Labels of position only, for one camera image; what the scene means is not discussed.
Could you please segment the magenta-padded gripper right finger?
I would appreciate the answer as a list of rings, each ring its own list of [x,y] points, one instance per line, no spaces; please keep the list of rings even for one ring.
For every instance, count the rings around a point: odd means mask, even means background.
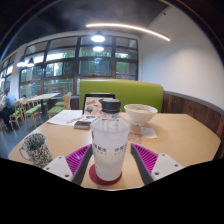
[[[137,144],[131,145],[131,154],[145,185],[183,169],[183,166],[168,154],[156,154]]]

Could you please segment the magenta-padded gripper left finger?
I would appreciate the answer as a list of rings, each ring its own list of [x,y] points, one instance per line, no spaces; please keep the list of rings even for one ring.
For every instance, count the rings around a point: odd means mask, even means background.
[[[91,156],[92,145],[89,144],[66,157],[57,156],[44,167],[44,170],[76,185],[81,185]]]

